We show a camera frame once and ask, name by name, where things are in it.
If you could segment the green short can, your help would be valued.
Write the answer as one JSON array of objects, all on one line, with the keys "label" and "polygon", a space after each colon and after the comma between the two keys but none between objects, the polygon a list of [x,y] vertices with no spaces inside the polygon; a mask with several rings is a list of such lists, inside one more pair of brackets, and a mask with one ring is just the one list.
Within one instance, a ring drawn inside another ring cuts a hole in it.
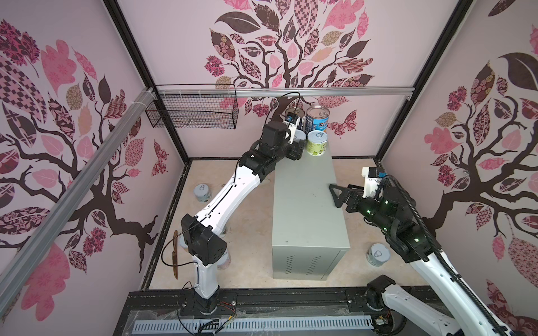
[{"label": "green short can", "polygon": [[312,156],[321,156],[326,152],[328,136],[325,131],[313,130],[307,135],[306,151]]}]

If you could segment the blue chicken noodle soup can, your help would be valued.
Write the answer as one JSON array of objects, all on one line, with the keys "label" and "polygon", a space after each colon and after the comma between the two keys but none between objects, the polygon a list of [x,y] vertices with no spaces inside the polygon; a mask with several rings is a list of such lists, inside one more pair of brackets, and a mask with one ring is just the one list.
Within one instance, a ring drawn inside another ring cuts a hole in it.
[{"label": "blue chicken noodle soup can", "polygon": [[311,106],[305,115],[305,133],[312,131],[325,132],[329,123],[330,110],[323,106]]}]

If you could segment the pink short can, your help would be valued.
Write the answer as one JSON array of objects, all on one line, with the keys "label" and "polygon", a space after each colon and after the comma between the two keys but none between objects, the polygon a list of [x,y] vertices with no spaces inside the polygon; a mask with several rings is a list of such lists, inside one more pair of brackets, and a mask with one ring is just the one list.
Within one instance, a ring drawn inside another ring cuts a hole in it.
[{"label": "pink short can", "polygon": [[223,256],[217,261],[217,267],[219,270],[227,269],[231,264],[231,255],[227,251]]}]

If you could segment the small yellow can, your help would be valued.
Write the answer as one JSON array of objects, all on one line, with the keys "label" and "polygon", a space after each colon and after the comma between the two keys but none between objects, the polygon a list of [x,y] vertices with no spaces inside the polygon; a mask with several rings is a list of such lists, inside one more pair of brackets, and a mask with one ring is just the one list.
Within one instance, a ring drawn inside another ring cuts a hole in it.
[{"label": "small yellow can", "polygon": [[297,129],[294,134],[294,142],[300,143],[307,139],[306,133],[304,131]]}]

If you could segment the dark navy tall can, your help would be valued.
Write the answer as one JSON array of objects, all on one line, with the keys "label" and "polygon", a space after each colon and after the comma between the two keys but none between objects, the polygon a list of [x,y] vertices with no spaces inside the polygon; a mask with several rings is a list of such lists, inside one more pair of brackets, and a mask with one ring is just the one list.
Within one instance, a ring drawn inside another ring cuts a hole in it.
[{"label": "dark navy tall can", "polygon": [[297,128],[303,127],[303,120],[305,118],[305,112],[299,107],[290,107],[285,112],[285,121],[289,124],[295,124]]}]

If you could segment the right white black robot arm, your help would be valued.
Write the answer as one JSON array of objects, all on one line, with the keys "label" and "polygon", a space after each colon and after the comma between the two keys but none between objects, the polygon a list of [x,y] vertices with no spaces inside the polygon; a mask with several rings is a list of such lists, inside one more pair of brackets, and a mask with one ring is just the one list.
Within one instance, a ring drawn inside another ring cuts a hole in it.
[{"label": "right white black robot arm", "polygon": [[410,265],[450,312],[442,314],[394,280],[379,276],[368,288],[382,307],[398,312],[429,335],[514,335],[472,291],[448,260],[416,209],[416,202],[393,176],[372,195],[365,188],[329,185],[336,207],[359,213],[378,228],[389,247]]}]

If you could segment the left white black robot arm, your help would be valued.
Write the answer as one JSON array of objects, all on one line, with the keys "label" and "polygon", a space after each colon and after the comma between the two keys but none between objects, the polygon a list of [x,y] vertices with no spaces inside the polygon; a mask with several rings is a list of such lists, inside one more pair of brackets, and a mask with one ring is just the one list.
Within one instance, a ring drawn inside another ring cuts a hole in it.
[{"label": "left white black robot arm", "polygon": [[228,245],[222,235],[225,226],[242,201],[275,170],[284,158],[299,160],[305,141],[295,142],[297,124],[270,121],[262,136],[238,160],[234,173],[214,199],[196,215],[181,219],[182,234],[196,265],[194,298],[206,314],[217,309],[218,263],[228,258]]}]

